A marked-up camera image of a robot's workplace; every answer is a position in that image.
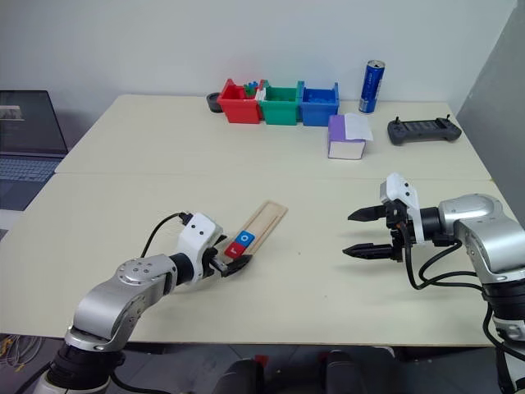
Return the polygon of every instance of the wire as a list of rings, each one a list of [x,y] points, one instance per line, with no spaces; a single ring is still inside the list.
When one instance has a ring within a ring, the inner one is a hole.
[[[459,277],[459,276],[476,276],[476,273],[473,273],[471,271],[453,271],[451,273],[442,273],[441,275],[437,275],[435,277],[431,277],[430,279],[426,279],[424,276],[425,271],[433,265],[437,260],[445,257],[447,254],[454,252],[457,250],[461,245],[461,241],[457,240],[456,245],[453,247],[444,250],[440,252],[439,254],[436,254],[434,257],[429,259],[419,270],[419,277],[422,277],[423,282],[418,285],[416,283],[416,280],[413,275],[413,267],[412,267],[412,245],[410,243],[410,235],[409,230],[406,227],[406,224],[401,222],[399,224],[399,230],[401,231],[401,234],[403,235],[404,239],[404,263],[407,270],[407,274],[409,276],[409,282],[410,286],[412,286],[416,290],[424,289],[425,287],[428,287],[430,285],[434,286],[448,286],[448,287],[467,287],[471,289],[476,289],[479,291],[483,291],[483,288],[479,285],[475,285],[473,283],[466,283],[466,282],[440,282],[442,279],[446,279],[448,277]]]
[[[450,248],[446,250],[443,250],[442,252],[434,255],[433,257],[430,257],[429,260],[424,265],[422,265],[421,268],[419,269],[419,273],[418,273],[419,278],[425,282],[427,280],[424,276],[425,271],[429,269],[430,266],[433,265],[437,260],[443,259],[447,254],[451,254],[455,250],[459,249],[462,245],[463,245],[463,242],[461,242],[460,240],[454,240],[453,246],[451,246]]]
[[[10,335],[2,341],[0,364],[12,368],[22,368],[32,361],[42,349],[45,339]]]
[[[164,392],[163,390],[152,390],[150,388],[138,388],[138,387],[133,387],[133,386],[130,386],[128,384],[125,384],[124,382],[122,382],[116,375],[115,375],[115,372],[113,371],[111,373],[111,375],[109,375],[112,379],[112,381],[118,386],[120,387],[121,389],[123,390],[127,390],[128,392],[139,392],[139,393],[143,393],[143,394],[171,394],[170,392]]]
[[[161,228],[165,222],[172,220],[173,218],[177,218],[181,214],[182,214],[181,212],[173,213],[167,218],[164,218],[163,220],[161,220],[160,223],[155,226],[155,228],[153,229],[153,231],[151,231],[151,234],[149,235],[148,241],[146,242],[146,246],[144,247],[144,249],[142,250],[142,253],[140,254],[141,258],[146,256],[149,246],[151,245],[151,241],[153,241],[153,238],[155,237],[155,234],[157,234],[158,229]]]
[[[25,390],[30,388],[31,384],[33,384],[36,379],[40,378],[40,375],[42,375],[42,373],[46,372],[49,369],[49,365],[51,365],[51,363],[46,363],[45,365],[42,366],[42,368],[40,368],[38,371],[33,373],[33,375],[29,379],[27,379],[24,382],[24,384],[22,384],[18,388],[18,390],[16,390],[15,394],[22,394],[25,392]]]
[[[489,341],[491,341],[492,344],[497,349],[505,353],[508,353],[521,361],[525,361],[525,355],[522,355],[520,352],[514,350],[513,348],[506,346],[503,342],[498,341],[496,338],[492,336],[491,332],[489,331],[489,323],[491,322],[492,312],[493,312],[492,307],[487,302],[486,303],[486,315],[485,315],[485,318],[483,319],[483,324],[482,324],[483,333],[485,334],[485,337],[487,337]]]
[[[450,254],[450,253],[454,252],[455,250],[457,250],[457,249],[459,249],[461,247],[461,245],[463,243],[460,240],[456,240],[455,241],[456,242],[455,245],[451,246],[447,250],[443,250],[442,252],[436,254],[435,256],[430,258],[423,266],[421,266],[421,268],[419,269],[418,275],[419,275],[419,278],[423,281],[423,283],[421,285],[418,285],[416,283],[414,277],[413,277],[412,253],[411,253],[412,245],[410,244],[409,231],[408,231],[406,225],[403,222],[401,222],[399,224],[399,229],[401,230],[401,234],[403,235],[403,239],[404,239],[404,260],[405,260],[405,265],[406,265],[406,268],[407,268],[407,274],[409,275],[410,284],[412,285],[412,287],[414,289],[421,290],[421,289],[424,289],[427,286],[434,285],[434,286],[467,287],[467,288],[472,288],[472,289],[479,290],[479,291],[483,292],[483,288],[481,286],[474,285],[472,283],[438,282],[439,280],[445,279],[447,277],[457,277],[457,276],[460,276],[460,275],[474,276],[475,277],[476,273],[473,273],[471,271],[453,271],[452,273],[443,273],[441,275],[437,275],[437,276],[432,277],[430,279],[427,279],[425,277],[425,271],[430,266],[432,266],[437,260],[442,259],[447,254]],[[521,353],[519,353],[515,349],[512,349],[511,347],[508,347],[503,342],[498,341],[491,334],[491,332],[489,330],[489,323],[491,322],[492,313],[493,313],[492,307],[487,302],[486,303],[486,315],[485,315],[485,318],[483,319],[483,324],[482,324],[482,329],[483,329],[483,333],[485,334],[485,336],[500,351],[508,353],[509,355],[512,355],[513,357],[515,357],[515,358],[525,362],[525,355],[522,355]]]

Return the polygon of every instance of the book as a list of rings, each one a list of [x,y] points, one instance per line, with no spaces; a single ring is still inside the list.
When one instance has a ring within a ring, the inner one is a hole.
[[[359,160],[367,141],[347,139],[345,115],[332,115],[328,121],[328,158]]]

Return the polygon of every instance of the blue can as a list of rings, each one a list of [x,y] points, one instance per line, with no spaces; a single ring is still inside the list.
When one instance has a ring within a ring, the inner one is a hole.
[[[381,79],[385,72],[385,63],[381,60],[371,60],[367,63],[364,74],[363,91],[359,100],[359,111],[372,113],[376,108],[377,94],[381,87]]]

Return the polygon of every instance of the game controller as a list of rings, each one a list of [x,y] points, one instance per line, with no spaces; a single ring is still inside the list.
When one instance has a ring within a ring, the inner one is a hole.
[[[400,121],[396,117],[388,123],[388,136],[394,145],[403,142],[447,140],[454,141],[461,135],[461,129],[449,120],[450,114],[431,121]]]

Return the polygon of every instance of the blue block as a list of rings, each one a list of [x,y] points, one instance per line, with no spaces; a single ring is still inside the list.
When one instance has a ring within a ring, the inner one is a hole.
[[[247,248],[249,244],[253,242],[254,239],[255,239],[254,234],[250,234],[247,231],[241,231],[240,234],[237,236],[237,238],[235,238],[235,242]]]

